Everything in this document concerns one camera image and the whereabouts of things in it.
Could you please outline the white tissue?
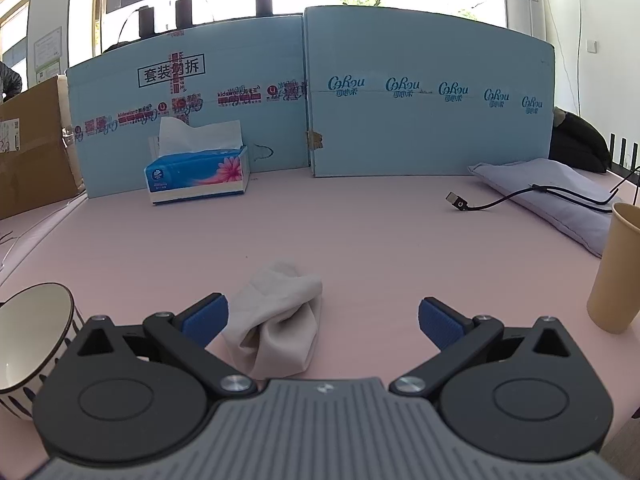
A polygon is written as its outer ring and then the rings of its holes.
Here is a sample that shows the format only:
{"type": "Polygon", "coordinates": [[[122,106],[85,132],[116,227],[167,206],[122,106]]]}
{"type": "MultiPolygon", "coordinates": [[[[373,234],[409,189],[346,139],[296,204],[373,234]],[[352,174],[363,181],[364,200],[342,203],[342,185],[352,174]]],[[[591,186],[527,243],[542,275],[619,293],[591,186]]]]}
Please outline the white tissue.
{"type": "Polygon", "coordinates": [[[306,372],[316,346],[323,286],[288,261],[257,271],[229,301],[222,332],[233,366],[256,380],[306,372]]]}

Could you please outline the white ceramic bowl black rim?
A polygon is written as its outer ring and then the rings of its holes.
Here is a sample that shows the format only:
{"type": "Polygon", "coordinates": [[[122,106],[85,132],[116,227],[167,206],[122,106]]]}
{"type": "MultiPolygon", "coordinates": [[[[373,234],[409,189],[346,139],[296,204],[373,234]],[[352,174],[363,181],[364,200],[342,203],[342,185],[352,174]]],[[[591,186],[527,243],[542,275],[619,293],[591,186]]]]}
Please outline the white ceramic bowl black rim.
{"type": "Polygon", "coordinates": [[[32,420],[38,391],[83,327],[74,297],[62,284],[29,286],[1,305],[2,410],[32,420]]]}

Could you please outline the brown paper cup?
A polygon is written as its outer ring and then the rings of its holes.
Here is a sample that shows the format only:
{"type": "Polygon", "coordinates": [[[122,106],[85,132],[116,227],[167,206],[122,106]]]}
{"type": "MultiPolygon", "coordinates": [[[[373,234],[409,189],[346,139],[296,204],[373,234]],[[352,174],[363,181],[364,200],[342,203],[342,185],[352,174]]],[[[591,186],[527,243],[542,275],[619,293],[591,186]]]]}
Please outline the brown paper cup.
{"type": "Polygon", "coordinates": [[[587,301],[592,322],[608,333],[623,333],[639,313],[639,245],[639,208],[616,203],[587,301]]]}

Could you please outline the blue tissue box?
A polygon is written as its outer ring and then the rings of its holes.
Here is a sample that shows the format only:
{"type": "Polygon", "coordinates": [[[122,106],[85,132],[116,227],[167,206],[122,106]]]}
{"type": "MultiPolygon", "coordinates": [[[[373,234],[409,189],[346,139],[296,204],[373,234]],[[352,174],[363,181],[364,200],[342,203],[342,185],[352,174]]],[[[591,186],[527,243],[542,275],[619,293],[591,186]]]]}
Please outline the blue tissue box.
{"type": "Polygon", "coordinates": [[[144,175],[154,205],[243,194],[250,162],[241,123],[191,127],[177,118],[163,118],[158,157],[144,175]]]}

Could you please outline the folded lavender cloth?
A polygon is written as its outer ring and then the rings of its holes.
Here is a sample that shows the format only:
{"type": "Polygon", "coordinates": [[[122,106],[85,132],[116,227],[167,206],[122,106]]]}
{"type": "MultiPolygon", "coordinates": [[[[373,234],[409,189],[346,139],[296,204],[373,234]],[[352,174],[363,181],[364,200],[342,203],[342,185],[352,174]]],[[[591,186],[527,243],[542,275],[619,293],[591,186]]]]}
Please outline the folded lavender cloth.
{"type": "Polygon", "coordinates": [[[547,221],[588,252],[601,257],[616,194],[569,166],[549,159],[477,164],[469,168],[480,182],[547,221]]]}

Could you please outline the brown cardboard box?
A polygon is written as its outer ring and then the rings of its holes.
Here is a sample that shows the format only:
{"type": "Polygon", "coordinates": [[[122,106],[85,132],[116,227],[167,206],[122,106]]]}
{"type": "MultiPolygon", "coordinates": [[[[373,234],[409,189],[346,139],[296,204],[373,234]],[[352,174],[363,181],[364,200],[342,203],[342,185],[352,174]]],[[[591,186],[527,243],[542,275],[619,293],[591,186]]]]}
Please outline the brown cardboard box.
{"type": "Polygon", "coordinates": [[[67,78],[36,84],[1,105],[1,217],[69,200],[84,189],[67,78]]]}

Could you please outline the black bag behind partition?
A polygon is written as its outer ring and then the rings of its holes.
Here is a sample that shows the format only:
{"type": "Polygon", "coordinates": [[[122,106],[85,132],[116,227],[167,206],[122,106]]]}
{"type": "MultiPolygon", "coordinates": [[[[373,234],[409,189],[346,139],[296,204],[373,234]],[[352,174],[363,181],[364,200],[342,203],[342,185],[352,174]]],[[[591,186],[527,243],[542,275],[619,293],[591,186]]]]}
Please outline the black bag behind partition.
{"type": "Polygon", "coordinates": [[[553,109],[549,158],[595,174],[605,174],[612,165],[602,134],[585,119],[559,107],[553,109]]]}

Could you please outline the black router with antennas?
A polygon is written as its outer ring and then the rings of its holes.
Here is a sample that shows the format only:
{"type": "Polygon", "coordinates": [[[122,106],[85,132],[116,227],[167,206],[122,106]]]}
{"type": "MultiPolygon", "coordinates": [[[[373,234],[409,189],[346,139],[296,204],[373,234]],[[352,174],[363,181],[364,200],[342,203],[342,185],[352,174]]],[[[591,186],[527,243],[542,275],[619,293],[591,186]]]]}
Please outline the black router with antennas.
{"type": "Polygon", "coordinates": [[[639,167],[639,144],[614,132],[608,137],[608,152],[613,170],[633,170],[639,167]]]}

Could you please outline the light blue foam board partition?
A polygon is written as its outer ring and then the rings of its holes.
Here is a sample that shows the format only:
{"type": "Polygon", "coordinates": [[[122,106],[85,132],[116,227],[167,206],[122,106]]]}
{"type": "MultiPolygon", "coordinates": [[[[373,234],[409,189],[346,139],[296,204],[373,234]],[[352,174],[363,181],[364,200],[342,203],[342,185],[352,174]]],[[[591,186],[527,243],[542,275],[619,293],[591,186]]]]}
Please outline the light blue foam board partition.
{"type": "Polygon", "coordinates": [[[549,153],[548,42],[451,15],[313,6],[137,40],[70,68],[90,196],[143,188],[160,123],[237,122],[256,172],[464,174],[549,153]]]}

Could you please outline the person in black jacket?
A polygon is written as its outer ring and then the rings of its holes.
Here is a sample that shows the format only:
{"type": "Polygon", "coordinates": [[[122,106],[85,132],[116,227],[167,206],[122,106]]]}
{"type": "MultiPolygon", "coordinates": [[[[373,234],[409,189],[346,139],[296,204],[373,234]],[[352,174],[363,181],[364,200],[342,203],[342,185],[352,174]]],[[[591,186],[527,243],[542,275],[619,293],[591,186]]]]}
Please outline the person in black jacket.
{"type": "Polygon", "coordinates": [[[2,102],[13,99],[23,90],[23,79],[19,73],[0,62],[0,98],[2,102]]]}

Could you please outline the white air conditioner unit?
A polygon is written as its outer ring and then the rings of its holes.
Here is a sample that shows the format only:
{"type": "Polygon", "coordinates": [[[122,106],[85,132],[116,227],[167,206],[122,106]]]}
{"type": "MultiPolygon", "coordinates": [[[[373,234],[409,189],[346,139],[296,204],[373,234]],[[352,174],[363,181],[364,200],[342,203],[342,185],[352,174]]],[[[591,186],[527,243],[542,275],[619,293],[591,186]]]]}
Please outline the white air conditioner unit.
{"type": "Polygon", "coordinates": [[[539,40],[546,40],[544,0],[504,0],[506,27],[539,40]]]}

